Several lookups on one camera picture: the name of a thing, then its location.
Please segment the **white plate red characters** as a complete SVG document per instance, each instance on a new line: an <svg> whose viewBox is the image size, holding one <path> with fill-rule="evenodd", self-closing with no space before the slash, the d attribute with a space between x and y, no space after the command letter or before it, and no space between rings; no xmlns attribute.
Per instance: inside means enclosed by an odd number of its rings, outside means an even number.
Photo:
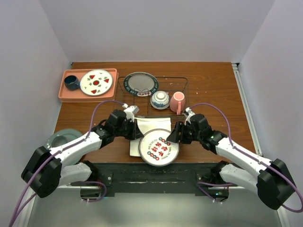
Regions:
<svg viewBox="0 0 303 227"><path fill-rule="evenodd" d="M167 141L169 130L154 129L148 131L139 142L141 158L151 166L167 166L179 154L179 144Z"/></svg>

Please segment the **pink mug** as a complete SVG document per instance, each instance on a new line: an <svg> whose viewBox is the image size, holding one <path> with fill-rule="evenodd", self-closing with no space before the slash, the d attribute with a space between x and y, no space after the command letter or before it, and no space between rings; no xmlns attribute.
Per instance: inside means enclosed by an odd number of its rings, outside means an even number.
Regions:
<svg viewBox="0 0 303 227"><path fill-rule="evenodd" d="M181 112L185 109L185 95L182 92L175 92L170 101L170 109L175 112L177 115L180 115Z"/></svg>

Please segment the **blue floral small bowl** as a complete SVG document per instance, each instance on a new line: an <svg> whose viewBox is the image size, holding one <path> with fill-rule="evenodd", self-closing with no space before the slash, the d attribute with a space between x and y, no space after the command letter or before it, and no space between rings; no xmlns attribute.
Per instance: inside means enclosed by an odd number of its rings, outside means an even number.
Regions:
<svg viewBox="0 0 303 227"><path fill-rule="evenodd" d="M163 110L168 108L170 104L170 97L165 91L157 91L152 95L150 103L155 109Z"/></svg>

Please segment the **green rim white plate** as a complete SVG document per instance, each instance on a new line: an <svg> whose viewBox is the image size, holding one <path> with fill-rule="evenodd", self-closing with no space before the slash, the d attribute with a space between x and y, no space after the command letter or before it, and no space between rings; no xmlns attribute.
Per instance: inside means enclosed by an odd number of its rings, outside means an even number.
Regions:
<svg viewBox="0 0 303 227"><path fill-rule="evenodd" d="M158 80L147 72L134 72L127 75L123 82L124 88L133 96L152 96L159 89Z"/></svg>

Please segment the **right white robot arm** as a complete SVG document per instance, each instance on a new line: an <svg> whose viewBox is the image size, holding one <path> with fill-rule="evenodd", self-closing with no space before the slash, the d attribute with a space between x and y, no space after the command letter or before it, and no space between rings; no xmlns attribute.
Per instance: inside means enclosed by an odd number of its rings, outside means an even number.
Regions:
<svg viewBox="0 0 303 227"><path fill-rule="evenodd" d="M237 145L224 133L213 130L202 114L189 115L185 122L178 121L167 140L182 144L198 141L204 149L231 160L231 164L221 162L212 170L212 183L221 186L227 182L249 189L273 210L283 206L295 192L285 162L272 161Z"/></svg>

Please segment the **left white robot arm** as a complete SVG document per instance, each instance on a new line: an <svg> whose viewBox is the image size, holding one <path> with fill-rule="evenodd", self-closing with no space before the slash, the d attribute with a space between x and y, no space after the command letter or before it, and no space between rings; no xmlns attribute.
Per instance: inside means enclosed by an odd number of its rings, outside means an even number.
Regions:
<svg viewBox="0 0 303 227"><path fill-rule="evenodd" d="M127 140L143 137L134 119L138 111L135 105L114 110L108 119L69 143L51 149L37 148L21 174L26 187L45 198L62 184L83 181L86 185L94 185L98 181L97 172L76 162L83 155L112 143L116 137Z"/></svg>

